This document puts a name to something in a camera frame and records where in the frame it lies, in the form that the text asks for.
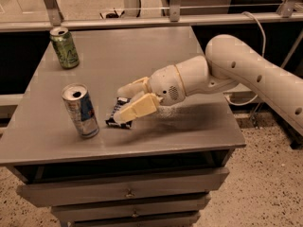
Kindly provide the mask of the white rounded gripper body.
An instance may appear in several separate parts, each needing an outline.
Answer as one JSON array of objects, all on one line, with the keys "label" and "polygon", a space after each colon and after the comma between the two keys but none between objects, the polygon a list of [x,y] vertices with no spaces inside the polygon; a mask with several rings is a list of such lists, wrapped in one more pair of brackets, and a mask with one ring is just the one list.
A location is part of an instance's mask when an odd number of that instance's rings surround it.
[{"label": "white rounded gripper body", "polygon": [[149,78],[149,86],[160,97],[162,106],[171,106],[186,98],[183,82],[175,65],[155,71]]}]

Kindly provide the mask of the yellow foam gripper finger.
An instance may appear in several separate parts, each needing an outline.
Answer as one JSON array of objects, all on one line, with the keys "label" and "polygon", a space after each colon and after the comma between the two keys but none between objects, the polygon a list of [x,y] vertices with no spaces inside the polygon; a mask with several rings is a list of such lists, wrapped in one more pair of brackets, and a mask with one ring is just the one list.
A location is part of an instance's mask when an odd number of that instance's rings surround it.
[{"label": "yellow foam gripper finger", "polygon": [[129,99],[138,99],[149,91],[149,78],[144,77],[120,87],[117,90],[117,95],[119,97],[126,97]]},{"label": "yellow foam gripper finger", "polygon": [[136,118],[153,114],[160,106],[159,99],[154,93],[147,93],[138,99],[123,105],[114,113],[114,120],[118,124],[124,124]]}]

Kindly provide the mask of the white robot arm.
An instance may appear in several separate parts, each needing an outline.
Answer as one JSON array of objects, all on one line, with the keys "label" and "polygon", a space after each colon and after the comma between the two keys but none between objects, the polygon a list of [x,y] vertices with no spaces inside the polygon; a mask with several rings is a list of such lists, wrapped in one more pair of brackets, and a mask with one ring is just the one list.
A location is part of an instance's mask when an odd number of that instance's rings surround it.
[{"label": "white robot arm", "polygon": [[188,96],[227,91],[243,84],[303,134],[303,79],[265,60],[231,35],[212,38],[203,56],[169,65],[117,90],[130,101],[114,113],[118,124],[155,113]]}]

